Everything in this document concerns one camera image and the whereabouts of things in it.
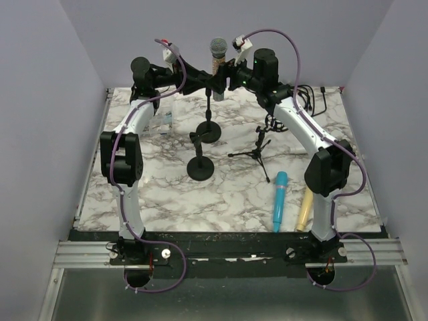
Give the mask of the glitter microphone silver head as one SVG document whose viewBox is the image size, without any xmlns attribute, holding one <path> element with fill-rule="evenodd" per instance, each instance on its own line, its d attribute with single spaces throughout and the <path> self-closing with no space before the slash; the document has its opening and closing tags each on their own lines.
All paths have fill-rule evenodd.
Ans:
<svg viewBox="0 0 428 321">
<path fill-rule="evenodd" d="M 225 62 L 227 42 L 222 37 L 216 37 L 211 40 L 209 49 L 212 54 L 212 72 L 216 74 L 219 66 Z"/>
</svg>

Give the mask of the black tall mic stand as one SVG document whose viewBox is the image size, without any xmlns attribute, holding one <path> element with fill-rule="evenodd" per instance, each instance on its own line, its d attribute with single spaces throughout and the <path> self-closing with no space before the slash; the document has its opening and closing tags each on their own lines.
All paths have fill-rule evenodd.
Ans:
<svg viewBox="0 0 428 321">
<path fill-rule="evenodd" d="M 205 121 L 200 123 L 196 129 L 196 133 L 201 137 L 201 141 L 205 144 L 212 144 L 217 142 L 221 137 L 221 127 L 218 125 L 218 123 L 212 121 L 211 95 L 212 86 L 209 80 L 206 80 L 205 96 L 207 99 L 207 107 L 205 111 Z"/>
</svg>

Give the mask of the black tripod shock mount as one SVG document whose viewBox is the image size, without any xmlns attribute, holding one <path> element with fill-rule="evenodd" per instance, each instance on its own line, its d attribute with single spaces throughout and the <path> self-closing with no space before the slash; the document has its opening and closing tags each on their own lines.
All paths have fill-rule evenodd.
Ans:
<svg viewBox="0 0 428 321">
<path fill-rule="evenodd" d="M 258 126 L 255 130 L 256 133 L 258 133 L 258 137 L 257 140 L 255 142 L 255 148 L 249 152 L 237 152 L 237 153 L 229 153 L 227 156 L 228 157 L 235 157 L 235 156 L 249 156 L 251 157 L 253 160 L 256 160 L 257 163 L 262 167 L 264 175 L 265 175 L 265 179 L 267 183 L 270 183 L 270 178 L 267 174 L 267 171 L 265 169 L 262 157 L 261 157 L 261 153 L 264 150 L 264 148 L 271 142 L 271 140 L 268 140 L 266 143 L 264 143 L 264 138 L 265 135 L 269 132 L 269 128 L 268 127 L 264 127 L 262 128 L 261 126 Z"/>
</svg>

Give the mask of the black stand with clip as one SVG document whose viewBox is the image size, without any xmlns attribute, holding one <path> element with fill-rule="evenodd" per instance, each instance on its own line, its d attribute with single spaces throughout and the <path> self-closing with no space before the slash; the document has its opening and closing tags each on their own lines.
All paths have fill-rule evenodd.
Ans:
<svg viewBox="0 0 428 321">
<path fill-rule="evenodd" d="M 187 163 L 187 174 L 195 181 L 206 181 L 212 177 L 215 169 L 212 160 L 203 155 L 202 138 L 204 135 L 198 135 L 196 132 L 189 133 L 189 138 L 195 147 L 195 157 Z"/>
</svg>

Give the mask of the blue microphone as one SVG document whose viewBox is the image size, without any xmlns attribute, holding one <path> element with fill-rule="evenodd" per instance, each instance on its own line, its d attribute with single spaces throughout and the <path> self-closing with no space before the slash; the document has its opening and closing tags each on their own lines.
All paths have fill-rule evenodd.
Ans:
<svg viewBox="0 0 428 321">
<path fill-rule="evenodd" d="M 278 233 L 280 231 L 280 227 L 282 224 L 287 186 L 288 186 L 287 173 L 284 171 L 278 172 L 276 177 L 276 193 L 275 193 L 274 212 L 273 212 L 273 219 L 272 219 L 274 233 Z"/>
</svg>

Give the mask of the yellow microphone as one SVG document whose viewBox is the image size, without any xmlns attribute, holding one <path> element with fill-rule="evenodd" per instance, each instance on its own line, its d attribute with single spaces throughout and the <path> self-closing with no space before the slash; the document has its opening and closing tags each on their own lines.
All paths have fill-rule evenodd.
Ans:
<svg viewBox="0 0 428 321">
<path fill-rule="evenodd" d="M 295 230 L 297 232 L 303 232 L 305 230 L 309 220 L 310 211 L 312 209 L 313 200 L 314 200 L 313 192 L 310 190 L 309 187 L 307 187 L 304 193 L 304 197 L 300 207 L 300 212 L 298 215 L 298 220 L 295 226 Z"/>
</svg>

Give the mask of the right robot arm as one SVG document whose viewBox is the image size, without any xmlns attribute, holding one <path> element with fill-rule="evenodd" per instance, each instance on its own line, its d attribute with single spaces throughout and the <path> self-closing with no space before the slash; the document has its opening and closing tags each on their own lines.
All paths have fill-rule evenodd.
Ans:
<svg viewBox="0 0 428 321">
<path fill-rule="evenodd" d="M 280 121 L 305 148 L 310 163 L 304 173 L 306 186 L 314 196 L 314 218 L 309 232 L 308 255 L 324 261 L 338 244 L 331 222 L 332 202 L 347 183 L 352 147 L 347 140 L 336 140 L 322 129 L 297 103 L 288 85 L 279 81 L 278 59 L 273 50 L 262 48 L 253 55 L 253 68 L 247 62 L 230 60 L 219 64 L 209 80 L 215 92 L 243 87 L 252 91 L 258 104 Z"/>
</svg>

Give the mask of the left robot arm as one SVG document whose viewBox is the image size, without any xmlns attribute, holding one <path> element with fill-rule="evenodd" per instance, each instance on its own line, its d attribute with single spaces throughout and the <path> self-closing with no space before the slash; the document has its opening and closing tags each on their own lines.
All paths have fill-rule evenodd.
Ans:
<svg viewBox="0 0 428 321">
<path fill-rule="evenodd" d="M 161 87 L 175 86 L 177 92 L 190 94 L 205 88 L 211 74 L 180 58 L 163 68 L 144 57 L 137 57 L 131 62 L 130 69 L 134 81 L 130 107 L 114 130 L 101 133 L 100 152 L 102 174 L 112 187 L 120 219 L 118 241 L 111 251 L 122 261 L 140 264 L 150 252 L 148 242 L 140 241 L 145 232 L 138 196 L 138 183 L 144 167 L 140 135 L 159 108 Z"/>
</svg>

